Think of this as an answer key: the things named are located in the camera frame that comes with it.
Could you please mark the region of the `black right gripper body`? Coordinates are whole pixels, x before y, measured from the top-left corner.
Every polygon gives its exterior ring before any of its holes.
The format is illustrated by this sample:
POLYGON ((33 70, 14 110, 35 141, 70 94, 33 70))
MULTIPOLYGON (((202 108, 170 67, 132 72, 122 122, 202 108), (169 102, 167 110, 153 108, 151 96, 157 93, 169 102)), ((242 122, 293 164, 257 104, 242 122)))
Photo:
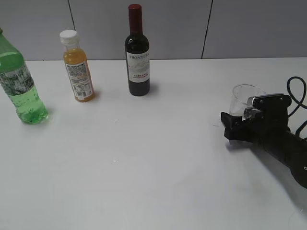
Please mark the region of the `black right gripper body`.
POLYGON ((293 173, 307 171, 307 142, 288 127, 288 107, 292 99, 284 95, 279 107, 258 111, 249 119, 249 142, 259 143, 293 173))

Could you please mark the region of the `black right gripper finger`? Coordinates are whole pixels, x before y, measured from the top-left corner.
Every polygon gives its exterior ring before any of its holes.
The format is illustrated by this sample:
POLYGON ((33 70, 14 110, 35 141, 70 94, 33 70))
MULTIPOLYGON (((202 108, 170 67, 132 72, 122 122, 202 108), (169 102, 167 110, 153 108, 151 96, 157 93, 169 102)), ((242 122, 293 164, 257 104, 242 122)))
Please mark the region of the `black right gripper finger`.
POLYGON ((221 112, 221 122, 224 125, 224 137, 228 140, 249 141, 249 119, 243 120, 241 116, 232 116, 221 112))

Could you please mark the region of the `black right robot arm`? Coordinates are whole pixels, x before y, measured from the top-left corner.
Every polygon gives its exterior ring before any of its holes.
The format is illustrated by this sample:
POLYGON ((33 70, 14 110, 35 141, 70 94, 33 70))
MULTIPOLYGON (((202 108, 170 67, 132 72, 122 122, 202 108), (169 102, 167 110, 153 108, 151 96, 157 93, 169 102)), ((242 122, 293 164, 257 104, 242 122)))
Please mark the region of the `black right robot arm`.
POLYGON ((221 113, 228 140, 239 140, 260 145, 267 153, 287 166, 294 179, 307 186, 307 142, 293 134, 288 127, 288 107, 292 99, 283 93, 248 98, 243 119, 221 113))

